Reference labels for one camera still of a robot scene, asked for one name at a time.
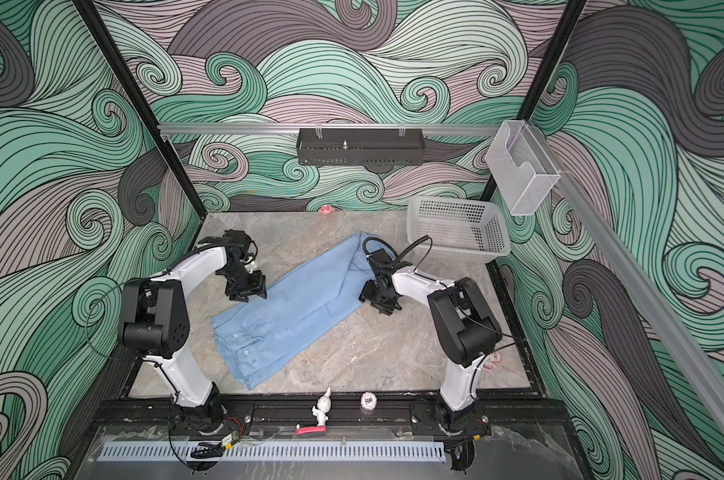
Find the light blue long sleeve shirt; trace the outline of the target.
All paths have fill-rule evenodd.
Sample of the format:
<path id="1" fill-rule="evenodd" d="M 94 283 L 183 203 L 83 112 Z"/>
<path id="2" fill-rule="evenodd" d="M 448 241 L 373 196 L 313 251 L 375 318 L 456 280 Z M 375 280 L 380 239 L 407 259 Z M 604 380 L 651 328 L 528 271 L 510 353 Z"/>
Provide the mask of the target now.
<path id="1" fill-rule="evenodd" d="M 252 390 L 362 306 L 374 279 L 358 232 L 296 267 L 256 298 L 214 316 L 213 338 L 229 373 Z"/>

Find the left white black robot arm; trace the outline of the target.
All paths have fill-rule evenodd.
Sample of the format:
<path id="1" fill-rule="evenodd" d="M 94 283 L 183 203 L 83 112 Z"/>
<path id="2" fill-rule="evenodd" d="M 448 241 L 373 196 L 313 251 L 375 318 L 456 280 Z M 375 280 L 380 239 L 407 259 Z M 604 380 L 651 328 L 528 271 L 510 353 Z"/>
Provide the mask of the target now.
<path id="1" fill-rule="evenodd" d="M 187 297 L 211 275 L 225 278 L 224 296 L 247 302 L 267 297 L 257 268 L 259 249 L 250 239 L 207 237 L 171 266 L 129 280 L 122 292 L 118 341 L 134 350 L 170 389 L 171 404 L 184 416 L 221 422 L 220 391 L 201 370 L 187 342 L 191 323 Z"/>

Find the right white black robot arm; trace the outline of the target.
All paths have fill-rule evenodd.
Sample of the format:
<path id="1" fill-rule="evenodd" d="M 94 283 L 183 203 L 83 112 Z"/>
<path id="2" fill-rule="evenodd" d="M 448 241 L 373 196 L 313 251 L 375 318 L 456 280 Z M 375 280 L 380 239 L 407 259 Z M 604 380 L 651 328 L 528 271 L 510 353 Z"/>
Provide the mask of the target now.
<path id="1" fill-rule="evenodd" d="M 503 331 L 478 284 L 469 277 L 442 279 L 414 266 L 393 273 L 380 271 L 364 285 L 360 300 L 380 313 L 401 308 L 399 299 L 410 298 L 429 308 L 439 344 L 448 359 L 440 387 L 443 405 L 450 413 L 463 413 L 476 401 L 478 370 L 495 352 Z"/>

